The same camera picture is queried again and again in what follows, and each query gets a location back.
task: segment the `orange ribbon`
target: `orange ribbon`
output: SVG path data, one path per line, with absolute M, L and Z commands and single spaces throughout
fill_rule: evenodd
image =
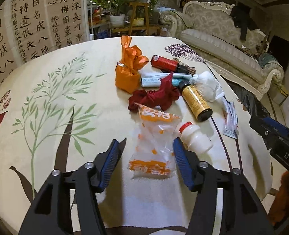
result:
M 142 56 L 140 48 L 136 45 L 130 47 L 130 43 L 131 36 L 124 35 L 121 37 L 122 59 L 119 62 L 122 65 L 117 65 L 115 68 L 115 85 L 132 94 L 140 84 L 138 70 L 142 69 L 149 62 L 149 59 Z

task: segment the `sofa armrest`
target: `sofa armrest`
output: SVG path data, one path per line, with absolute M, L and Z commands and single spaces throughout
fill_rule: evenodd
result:
M 193 25 L 193 19 L 189 15 L 182 14 L 179 11 L 163 11 L 160 15 L 160 21 L 162 24 L 170 26 L 166 36 L 178 38 L 179 34 L 183 30 L 189 28 L 186 26 L 185 22 L 183 21 L 182 17 L 179 16 L 179 14 L 185 17 L 185 21 L 188 22 L 188 25 L 189 23 L 191 26 Z
M 273 70 L 278 70 L 280 73 L 277 73 L 273 76 L 272 80 L 276 83 L 281 83 L 283 80 L 284 72 L 281 65 L 276 61 L 271 61 L 266 64 L 263 68 L 264 75 L 269 75 Z
M 271 87 L 272 81 L 279 83 L 283 80 L 283 74 L 277 69 L 272 69 L 270 73 L 267 75 L 265 81 L 257 87 L 257 90 L 261 94 L 266 94 Z

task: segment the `brown stuffed toy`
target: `brown stuffed toy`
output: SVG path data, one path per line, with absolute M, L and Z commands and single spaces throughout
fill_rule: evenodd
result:
M 289 216 L 289 171 L 281 178 L 281 186 L 269 210 L 268 216 L 273 225 Z

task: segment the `snack wrapper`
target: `snack wrapper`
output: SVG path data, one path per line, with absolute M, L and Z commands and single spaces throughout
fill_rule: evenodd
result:
M 140 133 L 128 168 L 149 174 L 171 175 L 175 170 L 174 131 L 182 117 L 139 105 Z
M 225 127 L 223 134 L 233 139 L 238 138 L 238 116 L 236 113 L 235 104 L 222 98 L 223 110 L 225 116 Z
M 140 48 L 136 45 L 130 47 L 130 43 L 130 36 L 121 37 L 122 59 L 115 68 L 115 85 L 132 94 L 140 85 L 141 76 L 138 70 L 142 69 L 149 62 L 149 59 L 142 56 Z

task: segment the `white flower pot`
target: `white flower pot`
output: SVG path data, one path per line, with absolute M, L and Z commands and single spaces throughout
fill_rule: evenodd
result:
M 118 28 L 124 26 L 125 14 L 119 16 L 110 16 L 110 22 L 112 28 Z

